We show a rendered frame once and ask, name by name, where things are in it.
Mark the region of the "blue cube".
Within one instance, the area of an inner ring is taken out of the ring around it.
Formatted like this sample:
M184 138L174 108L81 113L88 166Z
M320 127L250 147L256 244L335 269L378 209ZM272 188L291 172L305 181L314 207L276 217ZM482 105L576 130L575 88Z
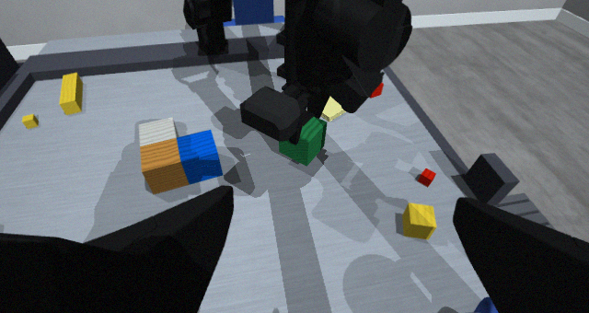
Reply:
M211 130L178 137L177 142L189 184L223 176Z

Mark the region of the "green cube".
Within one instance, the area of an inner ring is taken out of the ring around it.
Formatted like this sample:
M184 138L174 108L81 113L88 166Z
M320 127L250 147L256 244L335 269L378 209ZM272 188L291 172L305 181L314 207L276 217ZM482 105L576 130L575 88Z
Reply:
M279 142L279 152L308 166L324 147L326 130L327 122L313 116L302 127L298 144L294 145L289 140Z

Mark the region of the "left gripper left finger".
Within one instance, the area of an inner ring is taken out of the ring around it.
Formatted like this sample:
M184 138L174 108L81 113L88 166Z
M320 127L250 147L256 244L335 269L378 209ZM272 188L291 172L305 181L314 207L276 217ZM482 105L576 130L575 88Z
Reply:
M85 243L0 233L0 313L198 313L233 212L222 185Z

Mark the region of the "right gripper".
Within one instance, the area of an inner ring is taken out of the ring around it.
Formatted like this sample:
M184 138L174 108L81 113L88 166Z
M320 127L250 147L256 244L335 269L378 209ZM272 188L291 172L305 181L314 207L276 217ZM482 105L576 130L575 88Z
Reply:
M240 104L241 120L246 125L282 142L297 145L302 127L314 116L320 118L330 95L323 87L315 93L307 88L317 59L331 48L320 37L293 33L284 24L276 34L276 43L284 46L284 63L277 76L286 79L282 93L263 87ZM307 110L306 110L307 109Z

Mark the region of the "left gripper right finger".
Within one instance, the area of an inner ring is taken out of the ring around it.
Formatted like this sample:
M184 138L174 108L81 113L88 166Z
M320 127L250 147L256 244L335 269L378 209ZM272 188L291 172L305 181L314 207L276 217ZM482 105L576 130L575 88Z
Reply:
M453 224L498 313L589 313L589 242L468 197Z

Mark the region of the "red rectangular bar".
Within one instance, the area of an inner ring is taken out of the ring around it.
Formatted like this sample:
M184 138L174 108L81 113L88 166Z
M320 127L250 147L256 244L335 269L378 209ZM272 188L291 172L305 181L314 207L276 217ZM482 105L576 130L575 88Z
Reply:
M371 96L370 96L369 98L374 98L374 97L380 96L380 95L381 95L381 93L382 93L383 85L384 85L384 84L383 84L383 83L381 83L381 84L378 86L378 88L377 88L377 89L376 89L376 90L375 90L375 91L374 91L374 92L371 94Z

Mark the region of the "orange cube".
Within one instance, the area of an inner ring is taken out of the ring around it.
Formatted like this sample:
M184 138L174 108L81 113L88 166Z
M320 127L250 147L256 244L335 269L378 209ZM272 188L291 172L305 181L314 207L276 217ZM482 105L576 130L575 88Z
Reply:
M142 173L153 194L190 185L180 161L177 138L140 146Z

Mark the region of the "red cube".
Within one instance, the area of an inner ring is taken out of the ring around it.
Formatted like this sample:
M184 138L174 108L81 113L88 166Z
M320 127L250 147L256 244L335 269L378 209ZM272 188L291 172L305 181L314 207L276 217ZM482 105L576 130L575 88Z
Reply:
M420 175L418 182L425 185L426 187L429 187L429 185L432 183L435 175L436 175L436 173L434 173L434 172L430 171L428 168L426 168L423 171L423 173Z

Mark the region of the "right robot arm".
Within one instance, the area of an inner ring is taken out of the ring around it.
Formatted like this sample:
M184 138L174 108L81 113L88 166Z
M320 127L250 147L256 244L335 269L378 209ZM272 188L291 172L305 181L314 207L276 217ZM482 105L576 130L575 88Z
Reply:
M232 21L231 1L184 0L186 22L197 29L199 56L229 53L223 22ZM323 87L349 113L382 83L382 70L400 55L412 31L402 0L285 0L284 24L335 49L317 59L307 88L318 93Z

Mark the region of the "blue mug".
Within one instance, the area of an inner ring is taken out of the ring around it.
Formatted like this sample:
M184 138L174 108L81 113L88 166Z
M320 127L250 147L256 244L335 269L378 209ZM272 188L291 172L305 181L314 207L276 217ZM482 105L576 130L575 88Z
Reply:
M498 313L496 307L493 305L491 298L489 296L483 298L478 306L476 307L474 312L470 313Z

